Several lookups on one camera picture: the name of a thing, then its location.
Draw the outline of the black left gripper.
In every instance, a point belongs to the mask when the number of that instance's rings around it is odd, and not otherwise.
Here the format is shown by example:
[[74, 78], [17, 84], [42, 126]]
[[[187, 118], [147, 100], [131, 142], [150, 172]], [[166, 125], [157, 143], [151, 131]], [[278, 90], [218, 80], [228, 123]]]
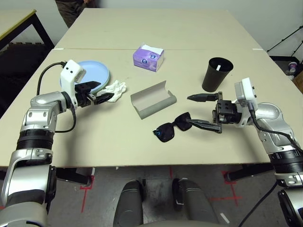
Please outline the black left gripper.
[[76, 92], [75, 96], [78, 102], [78, 106], [86, 107], [91, 105], [92, 103], [94, 105], [101, 104], [107, 102], [114, 96], [114, 93], [104, 93], [101, 94], [100, 96], [95, 97], [91, 93], [91, 90], [99, 85], [101, 85], [101, 83], [96, 81], [89, 81], [75, 85], [75, 92]]

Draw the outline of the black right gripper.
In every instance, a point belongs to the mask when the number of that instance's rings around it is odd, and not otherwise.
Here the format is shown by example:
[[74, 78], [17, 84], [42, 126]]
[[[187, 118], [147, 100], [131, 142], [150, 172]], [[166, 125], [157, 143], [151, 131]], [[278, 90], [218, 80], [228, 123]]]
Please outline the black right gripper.
[[237, 106], [232, 101], [223, 100], [222, 92], [195, 94], [188, 96], [187, 99], [195, 102], [217, 101], [215, 109], [212, 111], [213, 123], [200, 119], [186, 119], [187, 123], [197, 128], [222, 133], [220, 124], [236, 124], [240, 122], [242, 113], [237, 111]]

